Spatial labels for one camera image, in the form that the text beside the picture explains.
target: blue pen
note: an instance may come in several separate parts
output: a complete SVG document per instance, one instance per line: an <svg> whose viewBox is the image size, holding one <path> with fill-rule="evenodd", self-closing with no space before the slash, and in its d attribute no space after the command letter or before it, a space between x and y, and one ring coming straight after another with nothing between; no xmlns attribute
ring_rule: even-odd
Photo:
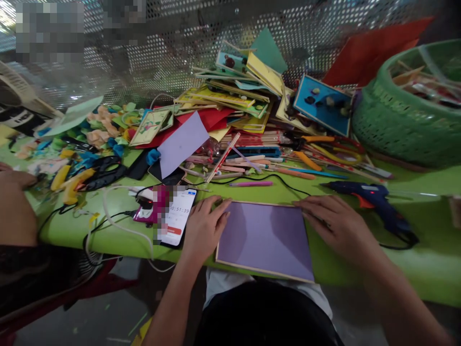
<svg viewBox="0 0 461 346"><path fill-rule="evenodd" d="M349 179L349 177L348 177L348 176L345 176L345 175L337 175L337 174L331 174L331 173L325 173L325 172L318 172L318 171L311 171L311 170L304 170L304 169L294 169L294 168L291 168L290 171L302 172L302 173L310 173L310 174L317 174L317 175L323 175L323 176L327 176L327 177L330 177L330 178Z"/></svg>

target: metal mesh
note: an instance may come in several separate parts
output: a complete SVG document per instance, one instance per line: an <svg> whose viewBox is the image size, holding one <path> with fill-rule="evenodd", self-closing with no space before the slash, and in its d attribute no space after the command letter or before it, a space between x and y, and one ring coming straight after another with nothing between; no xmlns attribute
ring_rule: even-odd
<svg viewBox="0 0 461 346"><path fill-rule="evenodd" d="M293 87L306 72L321 78L348 37L433 15L443 6L433 0L147 0L146 44L103 44L103 8L85 1L85 62L14 62L14 36L0 34L0 59L25 75L40 96L55 107L106 91L104 103L149 105L160 92L179 95L200 82L192 66L214 66L222 40L246 48L267 26L289 70Z"/></svg>

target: hot glue gun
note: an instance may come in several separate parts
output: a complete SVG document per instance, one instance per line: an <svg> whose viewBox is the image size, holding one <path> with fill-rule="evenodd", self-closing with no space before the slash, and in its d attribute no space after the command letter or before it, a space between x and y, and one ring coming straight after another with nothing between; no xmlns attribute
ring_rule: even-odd
<svg viewBox="0 0 461 346"><path fill-rule="evenodd" d="M384 222L384 228L407 244L405 247L380 244L381 246L394 250L406 250L419 243L418 237L413 233L408 222L386 199L389 191L385 186L344 181L335 181L320 185L329 187L339 194L357 196L360 201L360 208L375 209Z"/></svg>

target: purple paper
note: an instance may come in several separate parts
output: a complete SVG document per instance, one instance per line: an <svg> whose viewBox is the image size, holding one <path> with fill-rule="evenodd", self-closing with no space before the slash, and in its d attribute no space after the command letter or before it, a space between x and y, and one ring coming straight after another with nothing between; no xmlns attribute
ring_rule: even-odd
<svg viewBox="0 0 461 346"><path fill-rule="evenodd" d="M299 208L233 202L217 260L314 281Z"/></svg>
<svg viewBox="0 0 461 346"><path fill-rule="evenodd" d="M157 150L160 152L160 169L165 179L209 139L200 115L194 112Z"/></svg>

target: green plastic basket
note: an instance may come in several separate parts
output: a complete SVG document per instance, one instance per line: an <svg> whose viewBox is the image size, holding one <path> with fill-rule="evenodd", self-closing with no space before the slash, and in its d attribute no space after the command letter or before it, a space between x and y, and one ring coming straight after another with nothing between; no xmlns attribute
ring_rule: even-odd
<svg viewBox="0 0 461 346"><path fill-rule="evenodd" d="M426 49L445 77L461 80L461 40L433 43ZM395 85L389 67L397 61L426 65L418 48L388 59L376 79L362 89L363 99L352 117L354 133L363 145L406 162L433 168L460 164L461 110L422 99Z"/></svg>

